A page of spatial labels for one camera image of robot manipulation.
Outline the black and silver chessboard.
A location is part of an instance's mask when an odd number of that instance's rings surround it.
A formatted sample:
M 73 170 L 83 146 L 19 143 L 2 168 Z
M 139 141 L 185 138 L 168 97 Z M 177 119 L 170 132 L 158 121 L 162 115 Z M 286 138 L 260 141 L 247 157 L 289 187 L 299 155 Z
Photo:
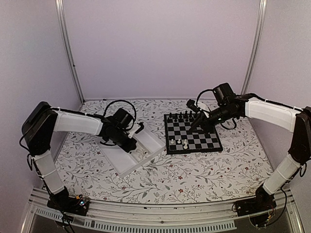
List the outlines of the black and silver chessboard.
M 187 154 L 195 152 L 219 152 L 223 151 L 222 144 L 216 130 L 212 133 L 204 133 L 203 129 L 198 126 L 195 131 L 190 131 L 189 122 L 168 123 L 164 115 L 166 152 L 167 154 Z M 170 140 L 174 139 L 175 144 L 170 144 Z M 184 139 L 188 140 L 188 148 L 183 149 Z

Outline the white plastic tray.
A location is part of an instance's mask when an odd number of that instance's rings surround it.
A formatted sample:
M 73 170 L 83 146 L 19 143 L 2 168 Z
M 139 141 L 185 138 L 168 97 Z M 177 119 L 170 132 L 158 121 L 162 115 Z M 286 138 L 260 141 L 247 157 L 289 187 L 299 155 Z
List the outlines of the white plastic tray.
M 137 148 L 130 152 L 125 152 L 119 146 L 105 146 L 99 139 L 95 140 L 104 157 L 121 178 L 146 164 L 165 149 L 165 143 L 146 128 L 134 134 L 133 138 L 137 140 Z

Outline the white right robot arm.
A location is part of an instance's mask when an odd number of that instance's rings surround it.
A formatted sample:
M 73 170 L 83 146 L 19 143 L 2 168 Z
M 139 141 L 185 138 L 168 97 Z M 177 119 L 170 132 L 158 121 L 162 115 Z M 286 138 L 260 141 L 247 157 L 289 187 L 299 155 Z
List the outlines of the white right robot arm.
M 311 158 L 311 108 L 289 106 L 264 99 L 255 93 L 235 94 L 228 83 L 203 90 L 187 107 L 198 113 L 191 125 L 202 126 L 207 133 L 229 119 L 251 120 L 260 143 L 273 163 L 274 171 L 260 188 L 251 207 L 261 212 L 270 197 L 290 182 Z

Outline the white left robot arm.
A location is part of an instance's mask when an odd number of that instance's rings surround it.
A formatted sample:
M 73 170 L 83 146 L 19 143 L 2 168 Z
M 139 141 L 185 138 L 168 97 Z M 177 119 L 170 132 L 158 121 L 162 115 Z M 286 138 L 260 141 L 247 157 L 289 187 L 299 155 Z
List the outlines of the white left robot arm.
M 72 207 L 72 200 L 55 166 L 56 153 L 52 149 L 56 144 L 55 139 L 62 135 L 60 140 L 64 140 L 68 133 L 84 133 L 130 152 L 137 143 L 133 138 L 136 119 L 136 113 L 130 114 L 123 108 L 107 116 L 106 113 L 88 114 L 52 107 L 46 101 L 41 101 L 23 123 L 19 144 L 30 156 L 29 167 L 36 168 L 46 189 L 54 196 L 54 204 L 62 211 L 67 211 Z

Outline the black chess pawns row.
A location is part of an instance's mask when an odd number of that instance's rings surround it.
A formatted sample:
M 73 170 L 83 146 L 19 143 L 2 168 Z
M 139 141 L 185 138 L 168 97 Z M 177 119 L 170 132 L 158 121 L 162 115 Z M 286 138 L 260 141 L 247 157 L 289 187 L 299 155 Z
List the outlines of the black chess pawns row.
M 184 117 L 182 117 L 182 118 L 168 118 L 167 119 L 167 122 L 168 123 L 181 123 L 181 122 L 189 122 L 189 123 L 191 123 L 191 122 L 193 122 L 194 121 L 194 118 L 193 117 L 188 117 L 188 118 L 184 118 Z

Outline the black chess pieces back row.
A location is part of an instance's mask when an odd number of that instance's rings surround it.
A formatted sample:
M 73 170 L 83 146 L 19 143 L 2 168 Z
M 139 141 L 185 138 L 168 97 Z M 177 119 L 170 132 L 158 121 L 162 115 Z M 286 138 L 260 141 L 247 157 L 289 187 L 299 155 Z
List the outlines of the black chess pieces back row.
M 198 116 L 197 113 L 193 112 L 193 111 L 184 111 L 184 112 L 178 112 L 178 113 L 169 113 L 168 115 L 166 115 L 166 119 L 168 118 L 190 118 L 190 117 L 193 117 L 193 118 L 196 118 Z

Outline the floral patterned table mat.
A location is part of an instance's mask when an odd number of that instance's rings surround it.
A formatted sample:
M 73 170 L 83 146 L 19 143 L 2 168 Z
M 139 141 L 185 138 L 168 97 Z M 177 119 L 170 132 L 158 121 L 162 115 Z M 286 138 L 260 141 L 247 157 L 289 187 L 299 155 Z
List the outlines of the floral patterned table mat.
M 56 160 L 71 195 L 127 203 L 171 204 L 251 196 L 272 167 L 248 119 L 216 127 L 223 151 L 168 155 L 162 152 L 120 177 L 88 134 L 68 134 Z

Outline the front aluminium rail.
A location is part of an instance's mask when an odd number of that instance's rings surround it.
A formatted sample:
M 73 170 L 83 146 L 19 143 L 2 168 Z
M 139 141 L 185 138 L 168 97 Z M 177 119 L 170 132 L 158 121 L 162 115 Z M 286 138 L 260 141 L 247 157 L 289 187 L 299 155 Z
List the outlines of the front aluminium rail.
M 234 200 L 192 204 L 131 204 L 91 200 L 85 216 L 47 206 L 48 194 L 34 188 L 26 206 L 23 233 L 304 233 L 289 189 L 275 194 L 276 208 L 239 216 Z

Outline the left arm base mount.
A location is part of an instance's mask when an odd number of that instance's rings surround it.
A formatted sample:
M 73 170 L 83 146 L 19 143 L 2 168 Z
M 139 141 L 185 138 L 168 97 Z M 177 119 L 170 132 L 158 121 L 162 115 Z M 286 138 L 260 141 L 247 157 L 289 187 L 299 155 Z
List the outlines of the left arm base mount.
M 82 194 L 71 197 L 68 190 L 65 188 L 57 194 L 51 194 L 47 206 L 59 210 L 60 212 L 86 216 L 89 208 L 89 201 L 90 198 L 84 197 Z

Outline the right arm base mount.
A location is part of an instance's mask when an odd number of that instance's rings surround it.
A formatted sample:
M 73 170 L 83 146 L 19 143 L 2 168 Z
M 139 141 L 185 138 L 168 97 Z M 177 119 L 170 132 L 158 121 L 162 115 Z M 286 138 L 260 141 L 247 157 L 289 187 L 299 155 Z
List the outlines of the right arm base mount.
M 264 212 L 262 215 L 250 217 L 250 222 L 253 226 L 262 228 L 268 225 L 275 213 L 276 201 L 273 194 L 269 195 L 262 186 L 260 186 L 255 192 L 255 197 L 238 200 L 233 206 L 238 216 Z

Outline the left aluminium frame post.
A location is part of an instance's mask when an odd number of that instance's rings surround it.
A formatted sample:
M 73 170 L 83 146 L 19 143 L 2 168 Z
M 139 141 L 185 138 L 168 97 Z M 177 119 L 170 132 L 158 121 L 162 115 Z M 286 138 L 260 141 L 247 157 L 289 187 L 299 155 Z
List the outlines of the left aluminium frame post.
M 56 12 L 57 12 L 57 17 L 59 21 L 60 31 L 61 31 L 61 35 L 62 35 L 62 39 L 64 43 L 65 53 L 67 56 L 69 69 L 70 69 L 71 76 L 73 79 L 73 84 L 74 84 L 79 101 L 81 103 L 84 103 L 85 98 L 84 98 L 81 84 L 78 78 L 76 65 L 75 65 L 75 61 L 73 58 L 72 49 L 71 49 L 70 40 L 69 40 L 69 33 L 68 33 L 67 24 L 66 24 L 66 17 L 65 17 L 65 10 L 64 10 L 64 2 L 62 0 L 56 0 L 55 5 L 56 5 Z

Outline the aluminium frame post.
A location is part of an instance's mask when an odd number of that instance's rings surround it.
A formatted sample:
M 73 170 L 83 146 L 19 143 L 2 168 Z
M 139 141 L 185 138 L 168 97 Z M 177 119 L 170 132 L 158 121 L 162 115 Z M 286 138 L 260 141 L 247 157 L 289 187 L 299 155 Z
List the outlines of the aluminium frame post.
M 247 69 L 246 69 L 245 78 L 244 78 L 242 89 L 241 89 L 241 94 L 246 94 L 248 87 L 250 85 L 252 73 L 253 73 L 256 58 L 257 58 L 257 53 L 259 50 L 262 31 L 264 27 L 266 8 L 267 8 L 267 0 L 260 0 L 257 23 L 256 23 L 256 28 L 255 28 L 255 36 L 253 40 L 249 62 L 248 62 Z
M 85 98 L 84 98 L 81 84 L 78 78 L 76 65 L 75 65 L 75 61 L 73 58 L 72 49 L 71 49 L 70 40 L 69 40 L 69 33 L 68 33 L 67 24 L 66 24 L 66 17 L 65 17 L 65 10 L 64 10 L 64 2 L 62 0 L 56 0 L 55 5 L 56 5 L 56 12 L 57 12 L 57 17 L 59 21 L 60 31 L 61 31 L 61 35 L 62 35 L 62 39 L 64 43 L 65 53 L 67 56 L 69 69 L 70 69 L 71 76 L 73 79 L 73 84 L 74 84 L 79 101 L 81 103 L 84 103 Z

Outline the right aluminium frame post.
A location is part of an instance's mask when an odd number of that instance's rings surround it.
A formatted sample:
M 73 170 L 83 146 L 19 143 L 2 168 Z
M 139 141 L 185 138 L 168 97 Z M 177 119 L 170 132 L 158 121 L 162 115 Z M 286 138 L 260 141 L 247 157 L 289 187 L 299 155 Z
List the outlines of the right aluminium frame post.
M 255 36 L 253 40 L 249 62 L 248 62 L 247 69 L 246 69 L 245 78 L 244 78 L 242 89 L 241 89 L 241 94 L 246 94 L 248 87 L 250 85 L 252 73 L 253 73 L 256 58 L 257 58 L 257 53 L 259 50 L 262 31 L 264 27 L 266 8 L 267 8 L 267 0 L 260 0 L 257 23 L 256 23 L 256 28 L 255 28 Z

